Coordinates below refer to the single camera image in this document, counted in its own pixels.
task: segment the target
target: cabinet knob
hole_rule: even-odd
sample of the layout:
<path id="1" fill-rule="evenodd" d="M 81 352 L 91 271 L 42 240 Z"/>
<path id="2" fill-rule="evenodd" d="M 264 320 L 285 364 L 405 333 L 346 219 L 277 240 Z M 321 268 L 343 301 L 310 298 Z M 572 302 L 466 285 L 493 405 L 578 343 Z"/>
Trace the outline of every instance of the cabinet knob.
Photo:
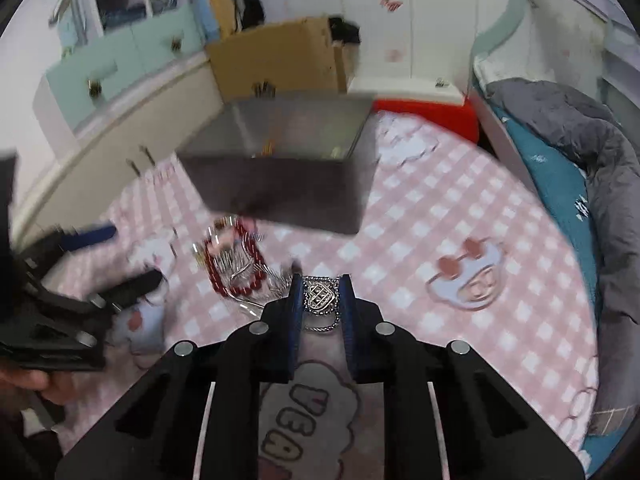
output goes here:
<path id="1" fill-rule="evenodd" d="M 178 38 L 174 36 L 171 38 L 171 51 L 172 52 L 180 52 L 182 49 L 182 38 Z"/>
<path id="2" fill-rule="evenodd" d="M 88 79 L 86 82 L 89 87 L 89 97 L 91 99 L 98 98 L 102 95 L 102 83 L 97 79 Z"/>

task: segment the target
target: finger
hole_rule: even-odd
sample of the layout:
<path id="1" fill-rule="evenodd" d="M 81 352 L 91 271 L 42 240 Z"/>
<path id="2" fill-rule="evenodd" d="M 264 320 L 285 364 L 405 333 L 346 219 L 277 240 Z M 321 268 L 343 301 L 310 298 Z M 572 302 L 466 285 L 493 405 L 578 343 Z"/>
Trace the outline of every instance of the finger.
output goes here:
<path id="1" fill-rule="evenodd" d="M 69 372 L 53 372 L 50 375 L 49 387 L 42 391 L 42 396 L 54 404 L 68 403 L 76 396 L 76 387 Z"/>
<path id="2" fill-rule="evenodd" d="M 49 386 L 49 376 L 41 370 L 0 368 L 0 381 L 26 390 L 44 390 Z"/>

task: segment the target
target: gingham tablecloth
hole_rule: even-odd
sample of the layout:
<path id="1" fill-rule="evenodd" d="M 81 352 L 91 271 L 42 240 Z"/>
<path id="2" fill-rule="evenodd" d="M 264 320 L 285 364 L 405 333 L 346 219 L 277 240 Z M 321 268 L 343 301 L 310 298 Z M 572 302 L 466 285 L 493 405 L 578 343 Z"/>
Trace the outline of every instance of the gingham tablecloth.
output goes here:
<path id="1" fill-rule="evenodd" d="M 419 340 L 466 340 L 577 452 L 597 388 L 597 360 L 591 307 L 574 252 L 539 201 L 507 170 L 459 137 L 428 129 L 438 141 L 429 156 L 378 167 L 357 235 L 259 221 L 266 235 L 261 250 L 270 264 L 297 258 L 305 274 L 350 274 L 358 297 L 376 302 L 386 320 Z M 171 227 L 176 259 L 165 298 L 166 348 L 180 339 L 199 346 L 223 340 L 249 320 L 213 292 L 190 251 L 216 216 L 172 156 L 124 189 L 104 216 L 117 225 L 118 237 L 73 256 L 60 291 L 83 297 L 122 276 L 131 251 Z M 465 288 L 465 280 L 481 274 L 490 290 L 478 289 L 473 280 Z M 484 300 L 470 300 L 485 292 Z M 379 385 L 352 384 L 341 352 L 339 334 L 305 335 L 305 364 L 293 384 L 265 392 L 265 480 L 310 478 L 313 470 L 316 478 L 382 477 L 382 393 Z M 104 373 L 76 377 L 81 396 L 59 429 L 65 449 L 143 373 L 127 348 L 110 349 L 108 362 Z M 310 400 L 314 391 L 320 399 Z M 315 412 L 312 401 L 323 408 Z M 300 420 L 313 434 L 303 434 Z M 332 431 L 335 437 L 327 439 Z M 323 448 L 322 442 L 332 444 Z M 283 449 L 292 455 L 283 456 Z"/>

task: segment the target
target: red beaded necklace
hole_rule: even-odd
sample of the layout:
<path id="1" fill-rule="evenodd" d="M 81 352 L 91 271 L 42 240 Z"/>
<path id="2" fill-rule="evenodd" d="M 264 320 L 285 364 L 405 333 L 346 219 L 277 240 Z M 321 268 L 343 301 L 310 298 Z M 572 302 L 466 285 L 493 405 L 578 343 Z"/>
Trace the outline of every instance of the red beaded necklace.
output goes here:
<path id="1" fill-rule="evenodd" d="M 240 219 L 236 218 L 233 222 L 232 228 L 238 234 L 240 239 L 242 240 L 242 246 L 247 250 L 249 256 L 254 260 L 254 263 L 259 266 L 264 266 L 264 257 L 258 249 L 255 240 L 250 235 L 247 228 L 242 224 Z M 251 278 L 249 286 L 231 286 L 230 288 L 226 288 L 222 283 L 222 278 L 216 269 L 216 266 L 213 263 L 213 257 L 209 251 L 209 248 L 212 246 L 213 242 L 211 236 L 207 237 L 204 240 L 204 264 L 207 267 L 207 273 L 209 274 L 209 280 L 211 281 L 211 286 L 213 290 L 215 290 L 220 296 L 228 297 L 228 296 L 247 296 L 251 293 L 252 290 L 257 290 L 261 288 L 262 281 L 267 277 L 267 274 L 260 269 L 259 267 L 254 271 L 254 275 Z"/>

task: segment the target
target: yellow object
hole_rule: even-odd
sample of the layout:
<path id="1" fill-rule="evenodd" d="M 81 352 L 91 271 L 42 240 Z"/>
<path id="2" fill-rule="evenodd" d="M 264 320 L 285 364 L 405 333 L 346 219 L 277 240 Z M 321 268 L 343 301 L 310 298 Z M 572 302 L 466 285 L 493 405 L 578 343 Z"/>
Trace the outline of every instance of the yellow object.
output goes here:
<path id="1" fill-rule="evenodd" d="M 236 6 L 233 0 L 209 0 L 220 28 L 220 39 L 224 40 L 237 32 Z"/>

